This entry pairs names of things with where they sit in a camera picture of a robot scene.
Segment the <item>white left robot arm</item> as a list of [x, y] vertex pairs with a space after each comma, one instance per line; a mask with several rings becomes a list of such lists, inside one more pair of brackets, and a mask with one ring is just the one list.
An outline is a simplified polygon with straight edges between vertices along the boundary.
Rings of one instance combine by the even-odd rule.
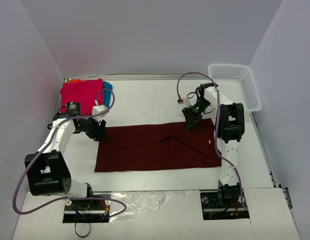
[[84, 209], [94, 206], [95, 196], [89, 183], [74, 180], [64, 159], [70, 137], [85, 133], [96, 142], [105, 141], [108, 108], [96, 105], [92, 115], [82, 115], [78, 102], [66, 104], [64, 112], [57, 113], [50, 125], [50, 132], [36, 153], [25, 158], [29, 188], [34, 196], [61, 196], [77, 198]]

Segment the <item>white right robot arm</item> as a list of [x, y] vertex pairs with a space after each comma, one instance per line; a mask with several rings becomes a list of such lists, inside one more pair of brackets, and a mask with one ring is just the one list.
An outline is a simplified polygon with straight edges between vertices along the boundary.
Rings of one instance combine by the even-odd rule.
[[227, 207], [242, 194], [236, 166], [239, 143], [245, 132], [244, 107], [243, 104], [228, 99], [212, 83], [201, 84], [196, 88], [195, 94], [196, 103], [188, 104], [182, 110], [186, 129], [192, 130], [202, 120], [204, 111], [210, 105], [217, 110], [214, 143], [222, 162], [216, 199], [221, 206]]

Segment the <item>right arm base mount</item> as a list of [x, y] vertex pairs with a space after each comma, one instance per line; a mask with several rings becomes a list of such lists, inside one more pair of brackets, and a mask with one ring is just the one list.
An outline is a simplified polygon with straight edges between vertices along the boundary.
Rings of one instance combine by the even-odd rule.
[[201, 190], [202, 217], [205, 221], [249, 219], [249, 212], [241, 204], [241, 198], [231, 197], [225, 203], [218, 199], [216, 190]]

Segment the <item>dark red t shirt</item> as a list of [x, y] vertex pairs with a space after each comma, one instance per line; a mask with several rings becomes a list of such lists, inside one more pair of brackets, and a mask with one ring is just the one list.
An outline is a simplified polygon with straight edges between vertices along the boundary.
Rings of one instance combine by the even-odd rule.
[[214, 147], [212, 120], [187, 131], [184, 122], [106, 128], [99, 143], [95, 172], [159, 171], [215, 168], [221, 159]]

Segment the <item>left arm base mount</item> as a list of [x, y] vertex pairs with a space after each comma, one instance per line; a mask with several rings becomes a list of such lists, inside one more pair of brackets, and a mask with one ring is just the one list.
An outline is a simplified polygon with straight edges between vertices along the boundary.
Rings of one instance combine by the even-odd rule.
[[63, 223], [108, 223], [111, 201], [110, 194], [97, 194], [97, 200], [66, 200]]

